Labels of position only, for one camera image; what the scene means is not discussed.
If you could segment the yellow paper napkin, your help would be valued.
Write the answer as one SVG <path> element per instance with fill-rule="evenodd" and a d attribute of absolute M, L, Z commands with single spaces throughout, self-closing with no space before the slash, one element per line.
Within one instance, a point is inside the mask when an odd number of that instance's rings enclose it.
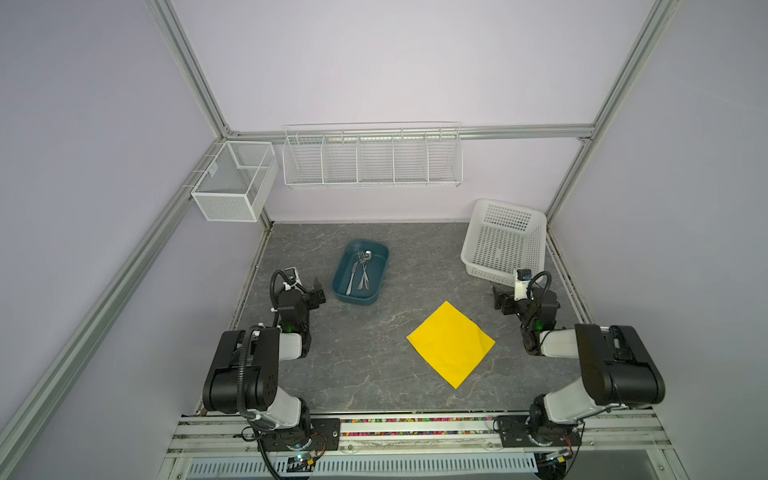
<path fill-rule="evenodd" d="M 458 389 L 495 345 L 495 340 L 449 302 L 443 302 L 407 336 L 416 352 Z"/>

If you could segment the silver fork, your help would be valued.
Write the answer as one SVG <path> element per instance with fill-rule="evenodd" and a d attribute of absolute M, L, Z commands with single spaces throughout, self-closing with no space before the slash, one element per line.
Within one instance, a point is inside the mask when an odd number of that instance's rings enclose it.
<path fill-rule="evenodd" d="M 372 252 L 370 250 L 365 250 L 359 253 L 359 264 L 362 269 L 361 278 L 358 284 L 359 290 L 367 291 L 369 289 L 369 278 L 367 273 L 367 265 L 369 261 L 372 259 Z"/>

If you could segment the teal plastic tray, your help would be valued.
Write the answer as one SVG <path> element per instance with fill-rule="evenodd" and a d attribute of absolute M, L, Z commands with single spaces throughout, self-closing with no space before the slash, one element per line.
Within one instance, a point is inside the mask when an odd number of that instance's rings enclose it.
<path fill-rule="evenodd" d="M 358 289 L 362 274 L 362 269 L 359 265 L 355 275 L 352 293 L 350 296 L 346 296 L 345 290 L 350 277 L 351 268 L 354 262 L 359 260 L 359 253 L 365 250 L 370 250 L 373 254 L 372 259 L 367 265 L 369 289 L 367 291 Z M 387 270 L 388 260 L 389 249 L 386 245 L 369 240 L 353 240 L 348 243 L 344 249 L 337 271 L 332 280 L 332 291 L 341 302 L 358 306 L 373 305 L 378 300 L 383 285 L 384 275 Z"/>

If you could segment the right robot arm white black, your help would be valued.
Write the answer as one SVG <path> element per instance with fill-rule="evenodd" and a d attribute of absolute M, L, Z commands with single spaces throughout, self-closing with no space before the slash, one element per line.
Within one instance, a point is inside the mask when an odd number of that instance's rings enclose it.
<path fill-rule="evenodd" d="M 661 403 L 662 375 L 635 328 L 579 323 L 559 328 L 558 297 L 548 271 L 520 269 L 513 285 L 492 288 L 494 308 L 519 320 L 523 347 L 531 356 L 576 360 L 580 377 L 535 398 L 526 422 L 532 434 L 580 421 L 613 408 Z"/>

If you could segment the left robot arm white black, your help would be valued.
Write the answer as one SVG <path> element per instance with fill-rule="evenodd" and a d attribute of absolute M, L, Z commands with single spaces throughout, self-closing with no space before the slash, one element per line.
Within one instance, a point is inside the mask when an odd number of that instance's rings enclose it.
<path fill-rule="evenodd" d="M 312 434 L 306 402 L 279 386 L 283 361 L 308 355 L 310 312 L 326 302 L 322 284 L 301 281 L 295 268 L 276 270 L 269 283 L 270 324 L 224 332 L 202 390 L 206 410 L 239 415 L 257 434 Z"/>

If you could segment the white plastic perforated basket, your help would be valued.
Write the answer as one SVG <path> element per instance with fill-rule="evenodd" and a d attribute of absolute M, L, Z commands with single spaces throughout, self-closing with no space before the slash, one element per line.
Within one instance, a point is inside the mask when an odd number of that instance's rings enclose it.
<path fill-rule="evenodd" d="M 544 269 L 547 218 L 536 210 L 495 200 L 474 205 L 461 251 L 466 272 L 512 286 L 516 271 Z"/>

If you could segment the white vent grille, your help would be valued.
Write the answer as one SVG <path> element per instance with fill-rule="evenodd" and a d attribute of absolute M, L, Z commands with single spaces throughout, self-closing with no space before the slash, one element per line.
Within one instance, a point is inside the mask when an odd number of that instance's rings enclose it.
<path fill-rule="evenodd" d="M 285 478 L 342 477 L 436 477 L 470 474 L 536 473 L 532 453 L 468 453 L 429 455 L 331 455 L 321 458 L 311 470 L 298 467 L 287 456 L 271 460 L 273 468 Z M 269 479 L 260 456 L 252 458 L 202 458 L 192 462 L 188 479 Z"/>

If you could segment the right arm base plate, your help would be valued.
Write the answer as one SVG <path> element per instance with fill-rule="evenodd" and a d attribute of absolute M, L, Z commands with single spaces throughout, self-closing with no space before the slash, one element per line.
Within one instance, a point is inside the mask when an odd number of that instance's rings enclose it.
<path fill-rule="evenodd" d="M 536 424 L 528 415 L 497 416 L 493 430 L 505 448 L 575 448 L 582 444 L 578 424 L 556 424 L 549 420 Z"/>

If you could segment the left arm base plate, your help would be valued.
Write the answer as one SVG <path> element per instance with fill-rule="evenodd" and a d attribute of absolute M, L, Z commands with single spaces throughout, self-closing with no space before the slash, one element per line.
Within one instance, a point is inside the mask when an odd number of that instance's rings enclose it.
<path fill-rule="evenodd" d="M 341 440 L 341 421 L 338 417 L 312 416 L 298 426 L 261 435 L 268 452 L 336 451 Z"/>

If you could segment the white mesh wall box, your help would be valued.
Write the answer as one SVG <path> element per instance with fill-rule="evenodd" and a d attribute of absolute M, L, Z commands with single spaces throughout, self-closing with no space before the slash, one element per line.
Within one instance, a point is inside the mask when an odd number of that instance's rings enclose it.
<path fill-rule="evenodd" d="M 192 190 L 211 222 L 258 222 L 279 173 L 270 142 L 224 141 Z"/>

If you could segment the aluminium front rail frame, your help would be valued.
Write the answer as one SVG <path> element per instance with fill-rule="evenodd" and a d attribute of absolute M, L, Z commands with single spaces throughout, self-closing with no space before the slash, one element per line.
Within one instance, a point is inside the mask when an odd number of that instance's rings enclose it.
<path fill-rule="evenodd" d="M 493 430 L 500 415 L 522 412 L 449 412 L 412 414 L 330 414 L 338 417 L 341 440 L 336 451 L 268 452 L 246 441 L 249 432 L 235 416 L 211 415 L 182 418 L 173 434 L 160 472 L 161 479 L 188 479 L 192 462 L 202 458 L 252 458 L 260 456 L 269 473 L 271 460 L 287 456 L 298 467 L 311 470 L 331 455 L 429 455 L 468 453 L 532 453 L 543 474 L 547 468 L 574 473 L 592 460 L 624 464 L 627 456 L 639 460 L 642 475 L 652 479 L 685 479 L 688 474 L 673 449 L 661 422 L 652 410 L 618 409 L 578 424 L 578 447 L 505 448 Z"/>

